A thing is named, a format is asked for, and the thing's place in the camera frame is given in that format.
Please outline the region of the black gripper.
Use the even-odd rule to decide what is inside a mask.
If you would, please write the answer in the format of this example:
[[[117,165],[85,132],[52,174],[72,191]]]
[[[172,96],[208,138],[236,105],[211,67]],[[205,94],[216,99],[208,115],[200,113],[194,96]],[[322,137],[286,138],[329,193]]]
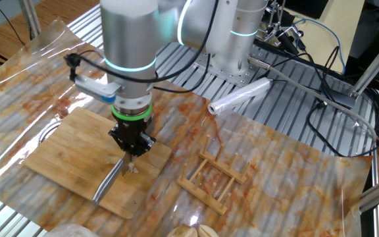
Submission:
[[[108,135],[116,142],[122,151],[131,151],[135,157],[147,153],[156,142],[151,137],[151,117],[139,120],[124,120],[116,118],[117,127],[111,128]]]

